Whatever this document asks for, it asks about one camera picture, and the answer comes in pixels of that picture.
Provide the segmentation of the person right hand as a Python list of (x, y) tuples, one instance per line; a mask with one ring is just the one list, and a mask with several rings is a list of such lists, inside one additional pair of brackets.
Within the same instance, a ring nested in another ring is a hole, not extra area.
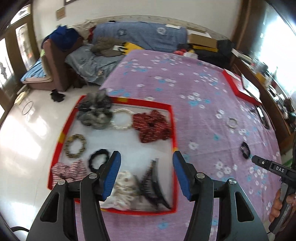
[[(280, 215), (280, 210), (282, 208), (282, 202), (280, 201), (280, 189), (276, 192), (275, 199), (273, 201), (273, 205), (271, 207), (271, 211), (269, 214), (269, 221), (273, 222), (275, 218), (277, 218)], [(292, 213), (295, 212), (295, 194), (292, 194), (287, 197), (286, 200), (287, 204), (292, 205)]]

